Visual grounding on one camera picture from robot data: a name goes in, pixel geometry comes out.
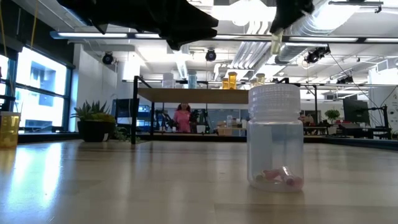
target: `glass jar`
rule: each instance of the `glass jar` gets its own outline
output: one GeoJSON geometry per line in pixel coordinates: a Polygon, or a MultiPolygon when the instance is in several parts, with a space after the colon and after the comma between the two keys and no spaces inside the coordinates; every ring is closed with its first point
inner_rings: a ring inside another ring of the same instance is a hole
{"type": "Polygon", "coordinates": [[[175,86],[175,81],[173,73],[164,73],[162,88],[174,88],[174,86],[175,86]]]}
{"type": "Polygon", "coordinates": [[[254,88],[257,86],[257,79],[253,78],[252,80],[250,80],[250,88],[254,88]]]}
{"type": "Polygon", "coordinates": [[[197,88],[197,75],[188,74],[188,88],[197,88]]]}
{"type": "Polygon", "coordinates": [[[228,78],[223,78],[223,90],[229,90],[228,78]]]}
{"type": "Polygon", "coordinates": [[[266,74],[258,73],[256,74],[256,78],[257,78],[257,86],[264,85],[266,83],[266,74]]]}
{"type": "Polygon", "coordinates": [[[229,86],[230,90],[235,90],[236,89],[236,76],[238,76],[238,74],[236,72],[229,72],[228,73],[228,78],[229,78],[228,86],[229,86]]]}
{"type": "Polygon", "coordinates": [[[303,124],[300,89],[295,85],[257,86],[249,91],[248,181],[272,192],[303,187],[303,124]]]}

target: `desk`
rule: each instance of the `desk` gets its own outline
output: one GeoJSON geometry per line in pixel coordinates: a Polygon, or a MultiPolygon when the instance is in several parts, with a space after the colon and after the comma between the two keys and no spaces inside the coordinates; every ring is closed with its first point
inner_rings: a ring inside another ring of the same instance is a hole
{"type": "Polygon", "coordinates": [[[354,138],[369,138],[373,139],[376,132],[385,133],[387,138],[391,139],[391,136],[388,136],[388,130],[385,128],[342,128],[339,127],[338,129],[341,130],[342,135],[344,136],[354,136],[354,138]]]}
{"type": "Polygon", "coordinates": [[[327,127],[316,127],[316,126],[304,126],[304,132],[312,132],[312,131],[324,131],[326,135],[328,135],[328,128],[327,127]]]}
{"type": "Polygon", "coordinates": [[[0,151],[0,223],[398,223],[397,152],[304,144],[303,192],[282,194],[249,186],[246,149],[67,141],[0,151]]]}

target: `woman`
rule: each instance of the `woman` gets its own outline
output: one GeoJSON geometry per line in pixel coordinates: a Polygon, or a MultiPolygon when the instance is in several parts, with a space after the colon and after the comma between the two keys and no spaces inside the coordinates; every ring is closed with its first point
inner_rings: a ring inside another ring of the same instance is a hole
{"type": "Polygon", "coordinates": [[[188,103],[181,103],[174,113],[174,121],[178,123],[178,131],[190,133],[189,118],[191,116],[191,107],[188,103]]]}

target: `security camera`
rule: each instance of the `security camera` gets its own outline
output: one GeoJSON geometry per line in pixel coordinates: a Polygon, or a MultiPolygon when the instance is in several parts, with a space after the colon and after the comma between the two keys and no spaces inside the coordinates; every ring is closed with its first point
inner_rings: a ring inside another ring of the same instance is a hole
{"type": "Polygon", "coordinates": [[[214,49],[208,49],[207,53],[206,53],[206,61],[212,62],[212,61],[216,60],[216,58],[217,58],[217,54],[214,51],[214,49]]]}
{"type": "Polygon", "coordinates": [[[102,62],[105,65],[112,65],[115,62],[114,57],[112,56],[112,52],[106,52],[105,56],[102,58],[102,62]]]}

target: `window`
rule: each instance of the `window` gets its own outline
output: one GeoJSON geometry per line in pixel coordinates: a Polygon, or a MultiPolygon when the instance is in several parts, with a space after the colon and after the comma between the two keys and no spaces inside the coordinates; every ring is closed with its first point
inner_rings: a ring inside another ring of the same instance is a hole
{"type": "Polygon", "coordinates": [[[64,95],[66,80],[66,66],[25,47],[19,53],[17,83],[64,95]]]}
{"type": "Polygon", "coordinates": [[[14,111],[22,113],[19,126],[41,131],[51,131],[51,126],[66,126],[68,79],[70,70],[66,66],[23,48],[18,56],[15,79],[14,111]]]}
{"type": "Polygon", "coordinates": [[[20,127],[62,126],[64,99],[17,88],[14,111],[22,113],[20,127]]]}
{"type": "Polygon", "coordinates": [[[8,61],[9,59],[6,58],[3,55],[0,55],[0,68],[1,68],[1,78],[2,79],[7,79],[7,73],[8,73],[8,61]]]}

